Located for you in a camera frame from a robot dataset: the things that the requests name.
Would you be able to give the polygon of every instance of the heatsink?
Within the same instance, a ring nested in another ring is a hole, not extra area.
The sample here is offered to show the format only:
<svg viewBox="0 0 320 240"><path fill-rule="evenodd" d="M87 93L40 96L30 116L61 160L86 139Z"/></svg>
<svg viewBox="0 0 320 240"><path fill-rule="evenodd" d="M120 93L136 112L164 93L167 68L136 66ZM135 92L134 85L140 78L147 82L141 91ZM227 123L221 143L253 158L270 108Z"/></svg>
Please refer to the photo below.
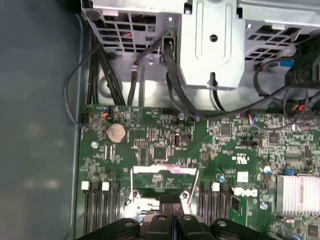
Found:
<svg viewBox="0 0 320 240"><path fill-rule="evenodd" d="M276 212L285 216L320 215L320 178L278 176Z"/></svg>

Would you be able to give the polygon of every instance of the motherboard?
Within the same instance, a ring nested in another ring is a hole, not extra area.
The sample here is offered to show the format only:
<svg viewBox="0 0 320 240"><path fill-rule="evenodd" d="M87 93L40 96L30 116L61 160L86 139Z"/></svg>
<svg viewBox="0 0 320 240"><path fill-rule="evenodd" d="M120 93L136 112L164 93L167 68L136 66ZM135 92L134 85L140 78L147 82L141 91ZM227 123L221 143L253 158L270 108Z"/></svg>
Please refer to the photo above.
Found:
<svg viewBox="0 0 320 240"><path fill-rule="evenodd" d="M199 120L170 108L86 105L76 238L159 212L163 195L208 225L227 218L278 239L319 238L320 133L280 114ZM301 119L319 124L317 116Z"/></svg>

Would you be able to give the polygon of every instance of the green circuit board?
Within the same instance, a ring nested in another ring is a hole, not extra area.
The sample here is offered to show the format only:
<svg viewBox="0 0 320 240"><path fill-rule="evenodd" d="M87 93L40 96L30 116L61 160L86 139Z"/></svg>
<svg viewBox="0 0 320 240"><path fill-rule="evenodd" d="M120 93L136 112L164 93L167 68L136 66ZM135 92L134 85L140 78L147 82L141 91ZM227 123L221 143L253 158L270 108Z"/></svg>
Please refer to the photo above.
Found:
<svg viewBox="0 0 320 240"><path fill-rule="evenodd" d="M317 129L299 131L293 126L268 132L252 126L245 114L198 121L178 117L174 109L103 105L86 105L82 120L90 122L105 113L108 116L92 128L81 130L76 238L127 217L132 189L139 190L142 198L157 199L190 193L194 187L192 213L208 224L228 217L283 239L293 239L293 233L300 239L318 239L317 216L284 221L276 212L278 175L285 175L287 169L295 175L320 175ZM318 117L302 121L320 123ZM286 120L278 114L257 114L255 122L275 128ZM131 173L134 167L137 173ZM90 190L83 189L86 182ZM108 184L108 194L101 192L102 182ZM217 183L227 195L211 194ZM234 195L235 188L243 193Z"/></svg>

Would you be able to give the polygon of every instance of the black cable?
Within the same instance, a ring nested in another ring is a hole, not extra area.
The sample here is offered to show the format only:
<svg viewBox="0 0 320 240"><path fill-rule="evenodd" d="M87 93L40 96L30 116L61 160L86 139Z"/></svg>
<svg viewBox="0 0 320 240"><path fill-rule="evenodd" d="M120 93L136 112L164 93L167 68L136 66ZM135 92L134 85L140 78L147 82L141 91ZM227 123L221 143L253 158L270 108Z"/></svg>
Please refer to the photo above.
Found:
<svg viewBox="0 0 320 240"><path fill-rule="evenodd" d="M114 104L115 105L120 105L120 101L118 99L118 95L116 93L115 86L114 86L113 82L111 81L111 78L109 76L108 68L106 67L107 64L105 62L105 58L103 57L104 56L104 52L105 52L105 50L101 45L99 50L98 50L98 59L100 61L100 65L101 65L102 71L104 73L104 76L105 76L106 82L108 84L108 87L110 89L110 93L111 93L112 99L114 101Z"/></svg>
<svg viewBox="0 0 320 240"><path fill-rule="evenodd" d="M127 105L132 106L132 102L134 100L135 96L135 91L136 91L136 86L137 86L137 81L138 81L138 69L139 69L139 63L140 61L147 55L151 54L154 52L157 48L161 46L162 39L160 38L159 40L155 41L151 46L146 48L139 56L136 58L134 61L133 65L136 69L131 71L131 86L128 94L128 99L127 99Z"/></svg>
<svg viewBox="0 0 320 240"><path fill-rule="evenodd" d="M278 58L269 60L265 63L262 63L261 65L258 66L258 68L255 70L255 73L253 75L253 86L260 97L265 98L265 97L269 96L269 94L261 87L259 80L258 80L259 73L264 69L264 66L269 65L269 64L273 64L273 63L278 63L280 61L292 61L292 60L294 60L293 57L278 57ZM275 98L274 101L279 106L282 106L282 101L280 99Z"/></svg>
<svg viewBox="0 0 320 240"><path fill-rule="evenodd" d="M187 112L175 100L174 95L173 95L173 88L172 88L172 84L171 84L168 72L165 74L165 80L166 80L166 84L167 84L167 87L168 87L169 98L170 98L170 101L172 102L172 105L174 106L174 108L177 109L179 112L184 113L185 115L187 115L189 117L194 117L193 114L191 114L190 112Z"/></svg>
<svg viewBox="0 0 320 240"><path fill-rule="evenodd" d="M211 78L212 78L212 86L213 87L218 87L218 82L216 80L216 74L215 73L212 73L211 75ZM215 104L216 106L221 110L221 111L225 111L224 107L222 106L221 102L220 102L220 99L218 97L218 91L213 89L212 90L212 96L213 96L213 99L215 101Z"/></svg>
<svg viewBox="0 0 320 240"><path fill-rule="evenodd" d="M72 76L75 74L76 71L78 71L78 69L86 62L90 59L90 57L92 56L92 54L94 54L99 48L101 47L101 44L97 44L83 59L81 62L79 62L75 68L72 70L72 72L69 74L69 76L65 79L64 81L64 85L63 85L63 100L64 100L64 106L65 106L65 110L69 116L69 118L71 119L71 121L78 126L79 128L90 128L93 125L95 125L96 123L98 123L103 117L98 117L93 119L90 123L88 124L82 124L80 122L77 122L77 120L75 119L75 117L73 116L71 109L70 109L70 104L69 104L69 98L68 98L68 86L70 83L70 80L72 78Z"/></svg>
<svg viewBox="0 0 320 240"><path fill-rule="evenodd" d="M286 119L289 119L289 116L287 115L287 111L286 111L286 103L287 103L287 100L289 98L289 89L286 90L285 94L284 94L284 98L283 98L283 114L284 114L284 118ZM255 123L253 123L253 125L259 129L259 130L262 130L262 131L271 131L271 132L274 132L274 131L279 131L279 130L282 130L282 129L286 129L286 128L289 128L291 127L293 124L296 124L297 123L297 120L299 120L306 112L307 110L307 106L308 106L308 103L309 103L309 90L306 88L305 89L305 104L303 106L303 109L302 111L292 120L290 121L289 123L283 125L283 126L279 126L279 127L275 127L275 128L269 128L269 127L261 127L261 126L258 126L256 125Z"/></svg>
<svg viewBox="0 0 320 240"><path fill-rule="evenodd" d="M250 105L241 107L241 108L233 110L233 111L223 112L223 113L214 114L214 115L204 115L201 112L199 112L191 104L191 102L188 100L188 98L184 94L183 89L181 88L179 77L178 77L178 72L177 72L177 66L174 61L173 52L172 52L171 45L169 42L164 43L163 57L164 57L164 60L165 60L165 63L166 63L167 69L168 69L168 73L169 73L169 77L170 77L170 80L172 83L172 87L175 90L179 100L184 105L184 107L188 110L188 112L191 112L192 114L199 116L200 118L202 118L204 120L214 121L214 120L219 120L221 118L228 118L228 117L232 117L237 114L245 113L245 112L249 111L250 109L253 109L253 108L259 107L263 104L266 104L268 101L274 99L275 97L277 97L278 95L280 95L284 91L291 89L291 88L314 88L314 87L319 87L319 85L320 85L318 82L311 82L311 83L297 84L294 86L283 86L280 89L278 89L277 91L275 91L274 93L266 96L265 98L255 102L255 103L252 103Z"/></svg>
<svg viewBox="0 0 320 240"><path fill-rule="evenodd" d="M319 101L320 101L320 92L317 92L314 96L310 98L308 108L311 110Z"/></svg>
<svg viewBox="0 0 320 240"><path fill-rule="evenodd" d="M91 46L92 48L98 44L95 34L91 33ZM90 58L90 65L89 65L89 84L91 88L91 98L93 104L99 104L98 100L98 81L99 81L99 60L97 53L95 52Z"/></svg>
<svg viewBox="0 0 320 240"><path fill-rule="evenodd" d="M99 52L98 57L100 59L100 64L101 64L102 70L104 72L104 75L109 76L109 79L114 87L115 94L119 100L119 105L125 106L126 102L125 102L124 96L122 94L118 78L117 78L113 68L111 67L111 64L108 60L108 56L107 56L106 51L103 49L103 47L101 47L101 48L102 48L102 50Z"/></svg>

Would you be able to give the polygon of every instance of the gray side panel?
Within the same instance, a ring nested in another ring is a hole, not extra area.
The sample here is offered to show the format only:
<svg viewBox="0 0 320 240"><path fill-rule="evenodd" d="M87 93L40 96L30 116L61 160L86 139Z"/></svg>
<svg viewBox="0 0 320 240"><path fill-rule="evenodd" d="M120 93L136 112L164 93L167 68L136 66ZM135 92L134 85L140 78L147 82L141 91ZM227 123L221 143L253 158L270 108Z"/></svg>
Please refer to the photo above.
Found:
<svg viewBox="0 0 320 240"><path fill-rule="evenodd" d="M79 61L82 27L57 0L1 0L0 29L0 239L73 239L77 133L63 82Z"/></svg>

